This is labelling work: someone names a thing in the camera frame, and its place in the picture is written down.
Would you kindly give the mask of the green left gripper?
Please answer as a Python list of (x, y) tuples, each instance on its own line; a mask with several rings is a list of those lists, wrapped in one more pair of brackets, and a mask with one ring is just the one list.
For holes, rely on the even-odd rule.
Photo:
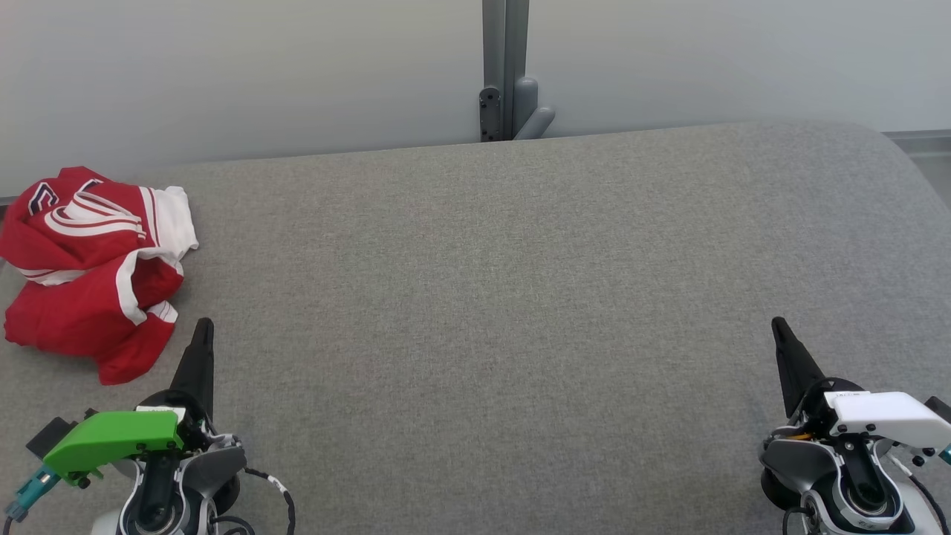
[(135, 409), (98, 411), (67, 423), (43, 455), (43, 464), (69, 484), (101, 467), (150, 453), (192, 453), (210, 441), (214, 409), (215, 324), (200, 318), (181, 355), (170, 390), (158, 392)]

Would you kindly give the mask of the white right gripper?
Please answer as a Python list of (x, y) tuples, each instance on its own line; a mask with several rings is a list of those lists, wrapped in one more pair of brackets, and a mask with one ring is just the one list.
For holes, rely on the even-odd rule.
[(825, 374), (784, 317), (770, 323), (785, 416), (812, 439), (887, 439), (912, 448), (951, 446), (951, 421), (905, 392), (867, 392)]

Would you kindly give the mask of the red shorts white stripe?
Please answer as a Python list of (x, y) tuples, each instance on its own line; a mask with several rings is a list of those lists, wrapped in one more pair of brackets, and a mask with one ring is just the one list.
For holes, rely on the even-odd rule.
[(62, 285), (27, 283), (4, 313), (4, 338), (89, 358), (102, 385), (122, 385), (149, 372), (166, 348), (178, 318), (170, 299), (183, 281), (173, 254), (140, 248)]

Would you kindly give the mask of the perforated metal bracket plate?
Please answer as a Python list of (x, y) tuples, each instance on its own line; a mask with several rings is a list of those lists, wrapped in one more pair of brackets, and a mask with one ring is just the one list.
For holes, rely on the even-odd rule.
[(480, 142), (500, 141), (503, 137), (503, 119), (499, 89), (486, 85), (479, 92), (478, 101)]

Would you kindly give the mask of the grey metal post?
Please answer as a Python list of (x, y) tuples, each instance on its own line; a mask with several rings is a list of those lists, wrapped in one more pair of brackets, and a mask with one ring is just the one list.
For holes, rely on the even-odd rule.
[(499, 89), (502, 141), (513, 139), (513, 85), (525, 76), (530, 0), (480, 0), (483, 88)]

